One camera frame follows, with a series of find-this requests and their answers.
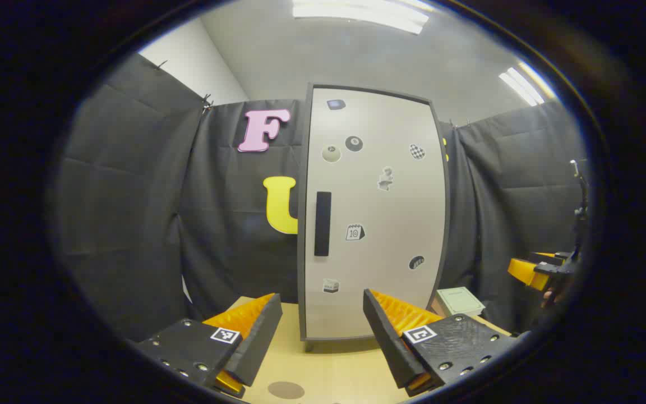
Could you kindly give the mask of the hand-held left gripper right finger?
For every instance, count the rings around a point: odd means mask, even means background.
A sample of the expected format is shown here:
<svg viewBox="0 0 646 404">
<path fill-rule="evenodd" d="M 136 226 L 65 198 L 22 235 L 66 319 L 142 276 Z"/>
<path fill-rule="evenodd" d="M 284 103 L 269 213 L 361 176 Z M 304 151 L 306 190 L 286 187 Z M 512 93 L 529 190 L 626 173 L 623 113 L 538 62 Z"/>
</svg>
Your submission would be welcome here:
<svg viewBox="0 0 646 404">
<path fill-rule="evenodd" d="M 395 384 L 409 397 L 484 370 L 521 340 L 473 316 L 441 317 L 370 288 L 362 292 L 362 310 Z"/>
</svg>

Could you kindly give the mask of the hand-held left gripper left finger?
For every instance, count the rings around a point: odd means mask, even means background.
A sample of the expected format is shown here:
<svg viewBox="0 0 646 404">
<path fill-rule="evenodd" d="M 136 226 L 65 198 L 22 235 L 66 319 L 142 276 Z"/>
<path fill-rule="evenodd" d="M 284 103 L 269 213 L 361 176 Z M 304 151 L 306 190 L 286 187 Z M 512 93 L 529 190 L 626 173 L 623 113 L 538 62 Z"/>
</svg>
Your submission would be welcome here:
<svg viewBox="0 0 646 404">
<path fill-rule="evenodd" d="M 280 295 L 272 292 L 207 320 L 180 319 L 135 347 L 177 378 L 241 398 L 259 373 L 282 313 Z"/>
</svg>

